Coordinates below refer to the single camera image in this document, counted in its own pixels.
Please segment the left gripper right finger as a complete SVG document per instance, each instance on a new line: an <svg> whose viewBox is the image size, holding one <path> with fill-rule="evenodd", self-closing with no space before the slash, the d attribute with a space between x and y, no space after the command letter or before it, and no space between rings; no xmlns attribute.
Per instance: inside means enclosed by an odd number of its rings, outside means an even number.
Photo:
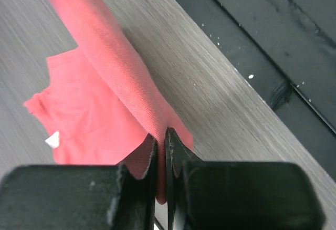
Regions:
<svg viewBox="0 0 336 230"><path fill-rule="evenodd" d="M305 171L290 162L203 161L166 131L169 229L322 229Z"/></svg>

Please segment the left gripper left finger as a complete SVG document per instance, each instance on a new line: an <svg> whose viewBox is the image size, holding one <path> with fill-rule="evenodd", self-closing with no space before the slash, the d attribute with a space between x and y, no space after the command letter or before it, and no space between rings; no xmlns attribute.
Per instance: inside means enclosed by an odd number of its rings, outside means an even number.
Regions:
<svg viewBox="0 0 336 230"><path fill-rule="evenodd" d="M22 165L1 179L1 229L153 229L157 143L117 165Z"/></svg>

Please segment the pink t shirt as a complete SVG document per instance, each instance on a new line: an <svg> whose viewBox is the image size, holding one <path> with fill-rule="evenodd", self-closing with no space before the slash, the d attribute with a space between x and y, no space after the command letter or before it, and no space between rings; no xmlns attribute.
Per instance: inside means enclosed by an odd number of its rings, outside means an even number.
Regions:
<svg viewBox="0 0 336 230"><path fill-rule="evenodd" d="M137 51L103 0L49 0L77 48L47 58L50 85L25 107L46 128L59 164L124 162L144 176L157 142L157 192L166 202L165 134L177 132L193 147L192 134L160 94Z"/></svg>

